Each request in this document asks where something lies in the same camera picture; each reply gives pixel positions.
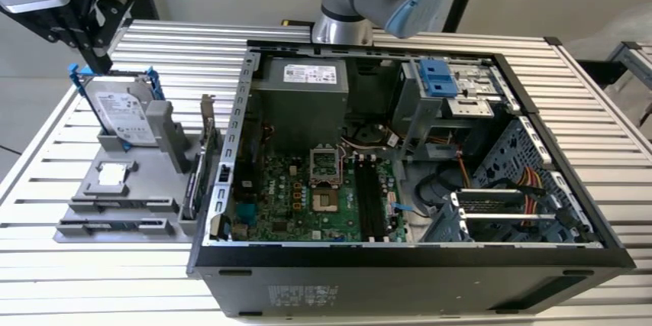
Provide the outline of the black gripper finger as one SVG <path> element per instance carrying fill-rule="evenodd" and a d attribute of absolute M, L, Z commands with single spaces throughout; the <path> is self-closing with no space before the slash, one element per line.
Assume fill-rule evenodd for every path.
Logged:
<path fill-rule="evenodd" d="M 102 73 L 102 42 L 98 41 L 102 26 L 88 5 L 70 2 L 62 7 L 23 13 L 2 8 L 2 13 L 46 41 L 52 44 L 62 41 L 79 50 L 90 69 Z"/>
<path fill-rule="evenodd" d="M 96 2 L 98 13 L 104 17 L 98 34 L 94 36 L 94 52 L 98 56 L 98 65 L 94 67 L 96 73 L 106 73 L 112 67 L 108 49 L 132 4 L 131 0 L 98 0 Z"/>

